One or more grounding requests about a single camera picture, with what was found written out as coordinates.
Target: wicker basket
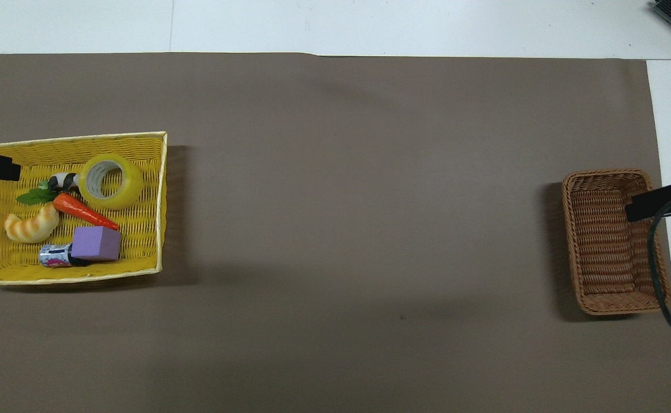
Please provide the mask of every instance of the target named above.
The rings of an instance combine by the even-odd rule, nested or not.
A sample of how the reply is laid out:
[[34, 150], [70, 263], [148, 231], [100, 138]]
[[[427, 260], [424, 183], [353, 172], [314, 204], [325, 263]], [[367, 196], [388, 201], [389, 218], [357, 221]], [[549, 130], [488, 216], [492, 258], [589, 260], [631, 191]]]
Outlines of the wicker basket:
[[[639, 169], [589, 170], [563, 181], [563, 205], [572, 284], [588, 314], [659, 311], [647, 259], [650, 220], [627, 222], [624, 206], [652, 189]], [[658, 240], [659, 275], [669, 300], [669, 279]]]
[[[40, 244], [15, 243], [3, 230], [3, 221], [10, 212], [20, 219], [27, 219], [37, 214], [41, 207], [19, 204], [15, 198], [36, 188], [53, 173], [78, 172], [90, 158], [104, 153], [120, 154], [136, 164], [145, 181], [142, 195], [133, 206], [119, 210], [97, 209], [120, 226], [120, 259], [88, 267], [43, 267], [37, 261]], [[12, 157], [13, 162], [22, 166], [19, 182], [0, 181], [0, 285], [86, 282], [154, 274], [162, 270], [167, 209], [167, 133], [106, 134], [1, 143], [0, 154]], [[104, 185], [118, 186], [119, 183], [120, 174]], [[42, 243], [70, 243], [73, 230], [82, 225], [89, 224], [63, 215], [60, 225]]]

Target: yellow basket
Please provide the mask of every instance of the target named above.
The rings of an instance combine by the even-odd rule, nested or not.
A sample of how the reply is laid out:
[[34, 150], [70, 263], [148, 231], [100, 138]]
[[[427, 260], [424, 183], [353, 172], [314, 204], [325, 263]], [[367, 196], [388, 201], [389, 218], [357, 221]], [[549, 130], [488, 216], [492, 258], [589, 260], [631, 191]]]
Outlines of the yellow basket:
[[[36, 188], [53, 173], [80, 172], [89, 159], [104, 153], [126, 158], [141, 169], [144, 178], [142, 195], [133, 206], [120, 210], [96, 208], [100, 214], [119, 224], [122, 237], [118, 261], [99, 262], [87, 267], [43, 267], [37, 260], [42, 244], [70, 243], [74, 229], [89, 223], [62, 214], [60, 225], [47, 240], [37, 244], [15, 243], [3, 229], [7, 215], [13, 213], [20, 219], [28, 219], [42, 207], [20, 204], [16, 197]], [[0, 155], [11, 157], [22, 167], [19, 182], [0, 181], [0, 285], [87, 282], [155, 274], [162, 270], [167, 211], [167, 133], [104, 134], [0, 143]], [[111, 178], [105, 185], [119, 183], [120, 176], [116, 181]]]

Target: black cable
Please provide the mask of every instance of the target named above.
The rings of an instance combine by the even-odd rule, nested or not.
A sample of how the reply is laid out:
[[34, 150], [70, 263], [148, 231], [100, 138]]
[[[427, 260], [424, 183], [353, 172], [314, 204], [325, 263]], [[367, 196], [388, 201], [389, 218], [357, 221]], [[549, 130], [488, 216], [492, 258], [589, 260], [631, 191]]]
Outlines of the black cable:
[[664, 206], [659, 209], [656, 215], [654, 215], [651, 227], [649, 228], [649, 237], [647, 238], [647, 251], [649, 254], [649, 267], [651, 269], [652, 283], [654, 284], [654, 292], [656, 293], [659, 308], [661, 309], [661, 313], [664, 315], [664, 319], [666, 319], [666, 323], [671, 327], [671, 314], [669, 313], [669, 309], [666, 307], [666, 302], [664, 301], [664, 291], [662, 290], [662, 285], [659, 280], [656, 254], [654, 250], [654, 234], [656, 232], [656, 228], [664, 215], [667, 214], [670, 210], [671, 200], [664, 204]]

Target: brown wicker basket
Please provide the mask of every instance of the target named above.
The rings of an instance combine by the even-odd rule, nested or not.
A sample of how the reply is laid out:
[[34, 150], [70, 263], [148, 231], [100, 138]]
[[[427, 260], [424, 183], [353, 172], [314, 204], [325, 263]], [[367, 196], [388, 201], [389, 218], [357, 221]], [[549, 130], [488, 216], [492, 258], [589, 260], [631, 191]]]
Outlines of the brown wicker basket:
[[[563, 181], [572, 284], [583, 311], [594, 315], [659, 311], [647, 259], [650, 220], [627, 222], [631, 197], [652, 190], [639, 169], [588, 170]], [[669, 279], [655, 240], [664, 296]]]

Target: toy carrot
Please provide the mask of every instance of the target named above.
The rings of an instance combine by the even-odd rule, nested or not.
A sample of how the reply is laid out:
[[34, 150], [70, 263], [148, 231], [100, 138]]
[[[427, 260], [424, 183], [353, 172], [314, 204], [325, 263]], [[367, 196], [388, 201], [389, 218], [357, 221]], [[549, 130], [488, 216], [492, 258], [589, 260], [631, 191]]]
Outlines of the toy carrot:
[[85, 206], [81, 201], [73, 198], [71, 195], [68, 195], [68, 193], [58, 194], [58, 196], [53, 199], [53, 207], [55, 207], [55, 209], [60, 212], [73, 215], [77, 219], [88, 221], [93, 225], [112, 228], [115, 231], [119, 230], [119, 225], [117, 223], [111, 222], [111, 220], [104, 217], [104, 215], [101, 215], [98, 212], [95, 212], [93, 209], [90, 209], [88, 206]]
[[115, 231], [119, 230], [119, 225], [117, 223], [111, 222], [111, 220], [104, 217], [104, 215], [85, 206], [81, 201], [73, 198], [70, 194], [58, 194], [49, 189], [47, 181], [40, 182], [38, 188], [32, 188], [28, 193], [18, 196], [17, 201], [26, 205], [44, 204], [45, 202], [52, 201], [53, 207], [60, 212], [73, 215], [74, 217], [77, 217], [77, 219], [88, 221], [93, 225], [112, 228]]

